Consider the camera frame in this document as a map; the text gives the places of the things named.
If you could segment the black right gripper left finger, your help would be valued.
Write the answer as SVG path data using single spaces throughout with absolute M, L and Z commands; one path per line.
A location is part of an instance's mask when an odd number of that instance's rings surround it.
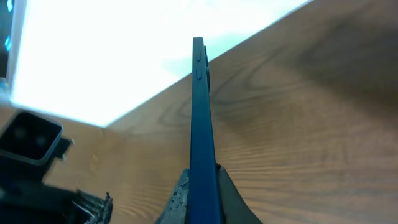
M 181 173 L 164 211 L 155 224 L 187 224 L 188 223 L 188 193 L 189 169 Z

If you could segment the blue Galaxy smartphone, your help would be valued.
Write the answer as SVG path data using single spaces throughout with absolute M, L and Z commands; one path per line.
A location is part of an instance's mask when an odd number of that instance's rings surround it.
M 190 141 L 190 223 L 222 223 L 210 108 L 210 75 L 203 38 L 193 38 Z

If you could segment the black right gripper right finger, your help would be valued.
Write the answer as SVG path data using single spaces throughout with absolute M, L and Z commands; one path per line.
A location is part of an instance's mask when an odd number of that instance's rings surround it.
M 217 164 L 221 217 L 225 224 L 262 224 L 246 205 L 227 170 Z

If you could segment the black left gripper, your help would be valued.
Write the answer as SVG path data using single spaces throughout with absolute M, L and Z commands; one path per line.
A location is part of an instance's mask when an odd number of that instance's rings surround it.
M 43 178 L 55 159 L 61 159 L 73 141 L 61 138 L 49 159 L 33 165 L 1 156 L 1 224 L 80 223 L 109 224 L 113 198 L 45 185 Z

